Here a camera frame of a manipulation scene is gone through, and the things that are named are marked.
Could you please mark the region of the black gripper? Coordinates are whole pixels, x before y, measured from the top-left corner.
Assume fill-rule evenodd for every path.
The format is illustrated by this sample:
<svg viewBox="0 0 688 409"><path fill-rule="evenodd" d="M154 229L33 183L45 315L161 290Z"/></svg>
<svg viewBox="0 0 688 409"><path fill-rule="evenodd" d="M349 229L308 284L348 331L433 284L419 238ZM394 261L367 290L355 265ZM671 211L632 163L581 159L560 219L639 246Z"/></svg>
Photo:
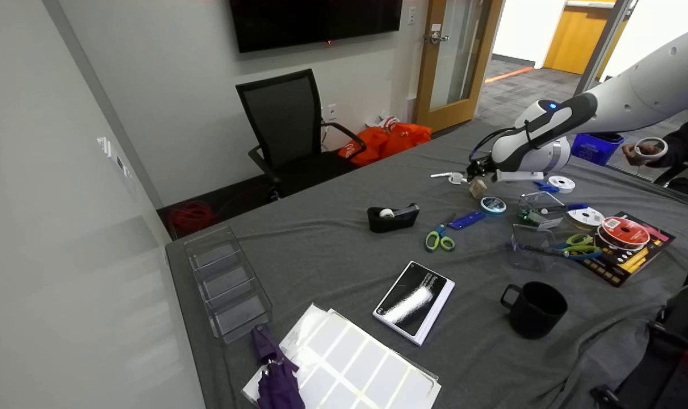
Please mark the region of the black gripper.
<svg viewBox="0 0 688 409"><path fill-rule="evenodd" d="M497 171L497 163L483 155L483 156L473 156L470 163L466 166L466 177L474 181L478 177L493 174Z"/></svg>

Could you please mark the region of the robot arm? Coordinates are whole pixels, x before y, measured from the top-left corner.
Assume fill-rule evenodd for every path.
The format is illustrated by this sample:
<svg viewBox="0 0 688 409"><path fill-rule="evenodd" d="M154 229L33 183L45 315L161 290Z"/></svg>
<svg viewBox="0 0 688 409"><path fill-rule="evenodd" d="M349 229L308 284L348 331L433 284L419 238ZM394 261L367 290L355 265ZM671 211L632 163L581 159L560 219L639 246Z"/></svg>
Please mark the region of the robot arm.
<svg viewBox="0 0 688 409"><path fill-rule="evenodd" d="M568 163L571 133L632 132L688 108L688 31L573 97L537 99L468 155L466 179L543 179Z"/></svg>

